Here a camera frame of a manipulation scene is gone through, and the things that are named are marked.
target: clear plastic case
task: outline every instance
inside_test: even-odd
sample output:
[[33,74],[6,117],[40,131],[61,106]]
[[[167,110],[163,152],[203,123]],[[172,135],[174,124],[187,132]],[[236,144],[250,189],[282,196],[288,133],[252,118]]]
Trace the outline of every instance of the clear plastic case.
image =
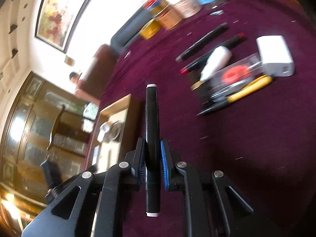
[[254,53],[219,71],[209,80],[211,98],[216,102],[241,90],[262,75],[263,68],[258,53]]

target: black marker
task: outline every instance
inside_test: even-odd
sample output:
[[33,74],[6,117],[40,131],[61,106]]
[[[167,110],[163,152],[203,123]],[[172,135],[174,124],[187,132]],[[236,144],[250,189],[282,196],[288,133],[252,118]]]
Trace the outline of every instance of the black marker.
[[160,213],[160,133],[157,86],[150,84],[146,88],[145,110],[145,189],[147,216],[159,216]]
[[188,49],[186,49],[183,53],[181,53],[177,58],[177,62],[182,62],[195,54],[198,50],[200,50],[204,45],[206,45],[208,42],[222,34],[225,30],[228,29],[227,22],[220,24],[216,28],[214,28],[211,32],[203,36],[200,40],[195,42],[193,45],[191,45]]
[[230,49],[236,47],[237,45],[239,45],[244,40],[246,40],[246,36],[245,36],[244,33],[239,33],[239,34],[233,36],[232,38],[226,40],[225,42],[223,42],[220,45],[216,46],[212,50],[208,51],[204,55],[198,57],[196,60],[192,61],[190,64],[186,65],[184,68],[182,68],[180,70],[180,73],[186,75],[189,72],[191,72],[191,71],[195,70],[196,68],[198,68],[200,64],[206,63],[206,61],[209,58],[209,56],[211,56],[212,52],[217,47],[225,46],[226,48],[228,48],[230,50]]

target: wooden cabinet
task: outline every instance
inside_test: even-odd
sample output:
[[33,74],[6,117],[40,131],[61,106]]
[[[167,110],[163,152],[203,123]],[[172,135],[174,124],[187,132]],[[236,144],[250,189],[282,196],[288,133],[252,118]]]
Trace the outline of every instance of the wooden cabinet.
[[[40,169],[43,161],[56,162],[63,180],[84,169],[85,143],[56,135],[55,143],[61,148],[46,150],[62,105],[66,110],[82,115],[86,104],[31,73],[12,105],[1,141],[1,182],[40,202],[45,202],[47,192]],[[65,115],[63,120],[74,129],[81,129],[83,124],[76,115]]]

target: white box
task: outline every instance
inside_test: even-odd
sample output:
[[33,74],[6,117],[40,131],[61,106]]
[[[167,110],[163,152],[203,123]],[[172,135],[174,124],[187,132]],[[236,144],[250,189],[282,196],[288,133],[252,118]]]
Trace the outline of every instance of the white box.
[[293,75],[293,59],[283,36],[259,37],[257,45],[266,74],[280,77]]

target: sofa armrest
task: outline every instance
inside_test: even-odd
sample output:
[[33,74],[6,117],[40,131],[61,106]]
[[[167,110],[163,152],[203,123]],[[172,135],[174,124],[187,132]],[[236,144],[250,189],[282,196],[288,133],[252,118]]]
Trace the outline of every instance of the sofa armrest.
[[84,81],[80,81],[77,89],[81,89],[99,100],[112,76],[117,60],[116,53],[109,45],[101,45],[94,55],[89,73],[86,74]]
[[122,54],[126,48],[139,36],[139,31],[153,15],[144,8],[139,8],[137,12],[117,31],[111,38],[111,47],[117,54]]

